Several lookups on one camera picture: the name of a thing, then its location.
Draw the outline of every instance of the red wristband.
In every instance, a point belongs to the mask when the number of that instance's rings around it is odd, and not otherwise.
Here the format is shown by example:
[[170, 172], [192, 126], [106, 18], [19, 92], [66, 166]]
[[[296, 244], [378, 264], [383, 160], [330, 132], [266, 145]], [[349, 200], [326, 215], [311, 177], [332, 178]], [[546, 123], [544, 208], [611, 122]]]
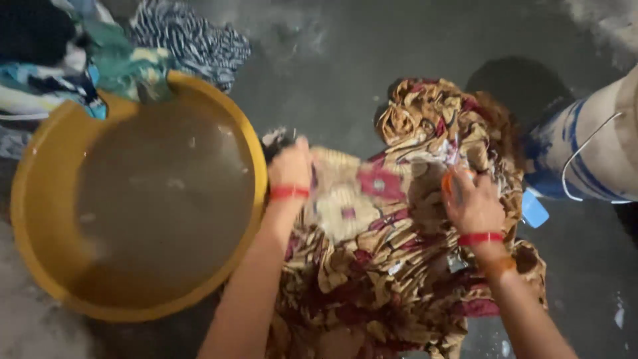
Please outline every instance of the red wristband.
[[475, 245], [481, 242], [502, 242], [503, 235], [498, 232], [468, 233], [462, 234], [457, 241], [458, 245]]
[[285, 199], [289, 197], [310, 197], [310, 190], [304, 187], [297, 187], [295, 185], [283, 185], [271, 188], [270, 200], [276, 201], [278, 199]]

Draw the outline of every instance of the bucket handle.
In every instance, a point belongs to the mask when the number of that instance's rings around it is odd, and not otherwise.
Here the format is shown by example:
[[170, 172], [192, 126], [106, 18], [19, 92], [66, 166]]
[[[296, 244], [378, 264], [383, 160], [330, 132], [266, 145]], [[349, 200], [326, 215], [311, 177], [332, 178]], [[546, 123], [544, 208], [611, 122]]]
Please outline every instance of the bucket handle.
[[[605, 122], [602, 123], [602, 125], [600, 125], [586, 140], [585, 142], [582, 143], [582, 145], [580, 147], [578, 147], [578, 149], [576, 150], [576, 152], [572, 153], [571, 156], [569, 156], [569, 158], [567, 159], [567, 162], [565, 162], [565, 165], [563, 166], [563, 171], [561, 173], [560, 179], [561, 182], [563, 183], [563, 191], [565, 191], [565, 194], [567, 195], [567, 197], [575, 200], [575, 201], [579, 201], [582, 202], [582, 198], [576, 197], [574, 195], [572, 195], [571, 193], [569, 193], [569, 189], [567, 188], [567, 182], [565, 181], [565, 171], [567, 171], [567, 167], [569, 167], [569, 163], [576, 157], [578, 156], [578, 154], [582, 151], [583, 148], [585, 148], [585, 146], [587, 146], [588, 143], [590, 143], [591, 139], [594, 137], [595, 134], [598, 133], [598, 131], [600, 131], [606, 124], [610, 123], [612, 120], [614, 120], [615, 118], [617, 118], [618, 116], [622, 115], [622, 112], [616, 112], [615, 114], [611, 115], [610, 118], [606, 119]], [[618, 202], [618, 203], [626, 203], [624, 201], [613, 201], [614, 202]]]

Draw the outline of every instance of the bathroom floor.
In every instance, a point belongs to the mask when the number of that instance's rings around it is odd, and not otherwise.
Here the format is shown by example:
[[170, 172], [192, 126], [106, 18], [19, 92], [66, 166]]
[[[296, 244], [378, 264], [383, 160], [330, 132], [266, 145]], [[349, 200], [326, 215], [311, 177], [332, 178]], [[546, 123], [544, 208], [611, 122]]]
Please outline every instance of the bathroom floor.
[[[231, 97], [259, 134], [296, 129], [311, 143], [370, 157], [373, 119], [400, 77], [443, 77], [487, 90], [522, 132], [546, 108], [622, 77], [618, 50], [574, 24], [555, 1], [191, 1], [247, 34], [253, 55]], [[105, 1], [129, 16], [130, 0]], [[1, 181], [7, 188], [8, 181]], [[638, 249], [614, 208], [544, 201], [551, 217], [519, 235], [547, 262], [550, 315], [582, 358], [636, 357]], [[59, 308], [31, 282], [0, 226], [0, 357], [193, 358], [217, 298], [142, 325], [108, 325]], [[473, 319], [462, 358], [512, 358], [499, 318]], [[414, 358], [426, 357], [413, 354]]]

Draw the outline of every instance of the floral patterned cloth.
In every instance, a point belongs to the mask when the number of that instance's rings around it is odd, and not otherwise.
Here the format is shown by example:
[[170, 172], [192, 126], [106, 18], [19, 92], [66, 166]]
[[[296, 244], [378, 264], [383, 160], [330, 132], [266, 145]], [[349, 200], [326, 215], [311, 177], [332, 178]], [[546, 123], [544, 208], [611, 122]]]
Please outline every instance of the floral patterned cloth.
[[[404, 350], [458, 358], [466, 317], [498, 314], [441, 203], [444, 162], [456, 148], [461, 163], [499, 184], [506, 247], [546, 307], [545, 263], [530, 243], [515, 239], [523, 172], [515, 166], [509, 116], [488, 94], [406, 79], [377, 124], [390, 146], [383, 153], [363, 162], [312, 149], [313, 190], [286, 253], [269, 358], [332, 358], [326, 340], [348, 335], [360, 340], [337, 351], [352, 354], [345, 358], [392, 358]], [[452, 272], [453, 258], [469, 265]], [[335, 334], [340, 330], [346, 332]]]

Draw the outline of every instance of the striped cloth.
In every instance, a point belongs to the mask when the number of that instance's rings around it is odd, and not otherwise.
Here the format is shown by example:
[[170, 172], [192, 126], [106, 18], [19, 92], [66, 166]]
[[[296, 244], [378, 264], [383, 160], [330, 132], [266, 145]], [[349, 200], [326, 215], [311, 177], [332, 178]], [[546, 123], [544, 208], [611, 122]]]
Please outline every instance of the striped cloth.
[[175, 70], [199, 76], [226, 93], [250, 56], [246, 37], [228, 25], [214, 27], [188, 4], [145, 0], [130, 23], [129, 37], [136, 46], [168, 49], [175, 56]]

